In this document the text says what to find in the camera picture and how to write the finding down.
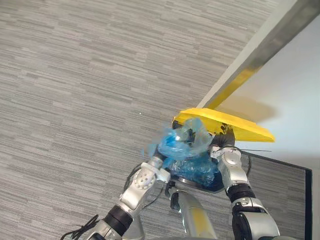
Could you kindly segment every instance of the metal bar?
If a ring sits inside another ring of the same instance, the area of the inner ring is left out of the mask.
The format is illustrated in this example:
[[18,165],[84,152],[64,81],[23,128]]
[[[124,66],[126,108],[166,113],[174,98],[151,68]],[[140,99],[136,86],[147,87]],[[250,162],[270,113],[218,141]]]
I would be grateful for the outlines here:
[[178,193],[179,212],[182,215],[184,231],[189,237],[217,239],[207,211],[193,195],[175,187],[168,191],[170,198],[173,194]]
[[319,13],[320,0],[282,1],[197,107],[220,105]]

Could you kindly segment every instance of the yellow lid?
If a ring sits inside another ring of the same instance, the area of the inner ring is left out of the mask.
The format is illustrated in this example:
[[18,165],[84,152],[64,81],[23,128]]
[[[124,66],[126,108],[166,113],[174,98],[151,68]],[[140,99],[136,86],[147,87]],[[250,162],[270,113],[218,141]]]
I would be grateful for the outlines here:
[[208,132],[212,134],[223,133],[221,126],[227,124],[232,127],[237,141],[275,141],[275,137],[267,129],[258,126],[255,122],[209,108],[189,108],[181,111],[173,120],[183,125],[190,118],[200,118]]

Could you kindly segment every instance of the wire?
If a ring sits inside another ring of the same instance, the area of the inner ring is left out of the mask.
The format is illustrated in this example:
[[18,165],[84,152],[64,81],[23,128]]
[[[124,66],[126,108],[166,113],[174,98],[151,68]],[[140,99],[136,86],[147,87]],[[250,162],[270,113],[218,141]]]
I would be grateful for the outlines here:
[[155,201],[157,201],[157,199],[160,197],[160,195],[162,194],[163,191],[164,191],[164,186],[162,185],[162,188],[161,188],[160,192],[158,193],[158,195],[155,197],[155,199],[152,202],[145,205],[142,209],[149,207],[151,204],[153,204]]
[[249,155],[247,155],[247,156],[248,156],[248,169],[246,170],[246,176],[248,177],[249,173],[251,171],[252,161],[251,161],[251,156],[249,156]]
[[65,239],[65,237],[70,234],[70,239],[78,240],[82,234],[84,234],[86,231],[92,229],[95,225],[97,225],[97,223],[99,222],[98,217],[99,215],[97,214],[94,217],[92,217],[85,225],[81,226],[79,229],[65,233],[60,238],[60,240]]
[[123,192],[125,190],[127,190],[127,188],[129,187],[129,184],[130,184],[130,179],[133,175],[135,175],[136,172],[138,172],[139,170],[141,169],[141,163],[137,164],[133,169],[132,171],[130,172],[130,174],[128,175],[128,177],[126,178],[125,180],[125,184],[123,186]]

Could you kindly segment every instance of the crumpled plastic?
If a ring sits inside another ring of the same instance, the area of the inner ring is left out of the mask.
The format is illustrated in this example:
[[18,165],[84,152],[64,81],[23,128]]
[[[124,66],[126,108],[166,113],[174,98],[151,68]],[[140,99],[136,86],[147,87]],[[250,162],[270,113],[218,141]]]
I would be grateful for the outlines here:
[[219,171],[208,153],[212,140],[199,118],[186,120],[181,128],[167,129],[157,146],[167,157],[162,167],[170,169],[171,175],[210,187]]

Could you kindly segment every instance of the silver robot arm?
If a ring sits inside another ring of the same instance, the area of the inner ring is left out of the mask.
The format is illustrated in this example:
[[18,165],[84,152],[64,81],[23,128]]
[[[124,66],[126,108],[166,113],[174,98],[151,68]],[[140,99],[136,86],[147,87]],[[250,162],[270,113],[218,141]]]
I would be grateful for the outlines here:
[[163,158],[160,153],[143,162],[141,169],[133,175],[132,184],[121,194],[118,203],[104,219],[92,228],[85,240],[121,240],[133,219],[139,216],[144,202],[156,180],[168,183],[170,173],[161,168]]
[[225,192],[231,201],[235,239],[262,240],[279,236],[275,220],[256,198],[242,169],[240,151],[233,146],[213,147],[211,156],[218,159]]

